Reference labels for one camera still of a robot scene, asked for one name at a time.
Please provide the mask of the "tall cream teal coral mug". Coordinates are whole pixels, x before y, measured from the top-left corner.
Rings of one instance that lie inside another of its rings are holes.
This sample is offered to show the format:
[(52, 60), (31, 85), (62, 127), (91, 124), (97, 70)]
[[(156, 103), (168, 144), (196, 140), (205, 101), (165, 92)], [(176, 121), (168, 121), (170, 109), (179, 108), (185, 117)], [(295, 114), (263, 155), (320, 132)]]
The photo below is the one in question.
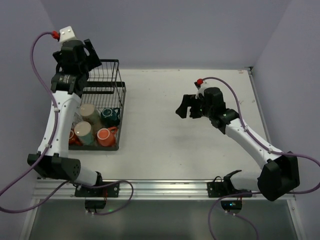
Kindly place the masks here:
[(81, 121), (74, 127), (74, 133), (85, 146), (93, 146), (95, 144), (95, 138), (93, 135), (92, 126), (87, 121)]

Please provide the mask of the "large orange mug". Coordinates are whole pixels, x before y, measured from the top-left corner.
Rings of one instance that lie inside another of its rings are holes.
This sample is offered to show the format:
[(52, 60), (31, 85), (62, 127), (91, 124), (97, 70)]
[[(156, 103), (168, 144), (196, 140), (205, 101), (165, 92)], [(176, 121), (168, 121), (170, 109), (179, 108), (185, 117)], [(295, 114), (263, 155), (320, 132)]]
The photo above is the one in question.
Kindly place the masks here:
[(114, 147), (117, 132), (118, 128), (116, 126), (101, 128), (96, 134), (98, 144), (102, 147)]

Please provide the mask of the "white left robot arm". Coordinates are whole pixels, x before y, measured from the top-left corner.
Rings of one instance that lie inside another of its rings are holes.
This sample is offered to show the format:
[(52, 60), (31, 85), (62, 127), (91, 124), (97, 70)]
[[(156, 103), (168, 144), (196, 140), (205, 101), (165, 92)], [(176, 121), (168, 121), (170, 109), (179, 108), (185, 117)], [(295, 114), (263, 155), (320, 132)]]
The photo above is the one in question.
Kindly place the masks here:
[(69, 158), (68, 154), (74, 115), (90, 71), (102, 63), (89, 39), (68, 40), (53, 57), (57, 66), (49, 90), (51, 107), (46, 130), (37, 152), (28, 155), (27, 163), (42, 178), (95, 186), (98, 172), (87, 169), (80, 160)]

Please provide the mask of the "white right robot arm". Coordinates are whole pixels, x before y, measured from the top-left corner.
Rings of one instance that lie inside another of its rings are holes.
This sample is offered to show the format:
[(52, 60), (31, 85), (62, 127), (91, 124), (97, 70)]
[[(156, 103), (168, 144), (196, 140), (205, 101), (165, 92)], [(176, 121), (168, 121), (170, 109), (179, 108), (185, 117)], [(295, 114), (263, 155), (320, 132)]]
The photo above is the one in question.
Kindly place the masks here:
[(284, 155), (279, 149), (256, 134), (237, 111), (226, 107), (218, 87), (207, 87), (197, 94), (185, 94), (175, 111), (185, 119), (206, 117), (211, 125), (237, 142), (257, 163), (261, 173), (235, 170), (213, 185), (221, 195), (260, 192), (267, 200), (275, 201), (300, 185), (298, 159)]

